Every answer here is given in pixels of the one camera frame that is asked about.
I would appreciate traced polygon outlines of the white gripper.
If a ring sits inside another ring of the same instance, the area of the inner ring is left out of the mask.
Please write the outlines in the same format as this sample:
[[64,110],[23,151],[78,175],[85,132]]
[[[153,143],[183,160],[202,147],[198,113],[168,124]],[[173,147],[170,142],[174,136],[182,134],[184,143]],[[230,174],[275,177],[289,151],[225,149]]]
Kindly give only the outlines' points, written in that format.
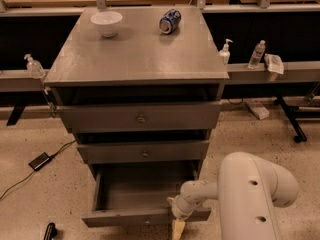
[[196,208],[194,202],[188,202],[181,195],[168,197],[167,202],[171,206],[171,211],[176,219],[172,222],[172,240],[180,240],[185,228],[185,221]]

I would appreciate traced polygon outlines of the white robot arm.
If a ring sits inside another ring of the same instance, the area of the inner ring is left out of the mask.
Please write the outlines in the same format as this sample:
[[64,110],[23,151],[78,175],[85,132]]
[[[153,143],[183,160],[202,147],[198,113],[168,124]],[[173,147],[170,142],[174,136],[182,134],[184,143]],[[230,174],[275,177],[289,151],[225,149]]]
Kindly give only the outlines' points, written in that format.
[[209,199],[218,201],[222,240],[282,240],[274,209],[292,205],[298,192],[286,168],[250,153],[230,153],[215,182],[187,181],[168,199],[172,240],[181,239],[186,220]]

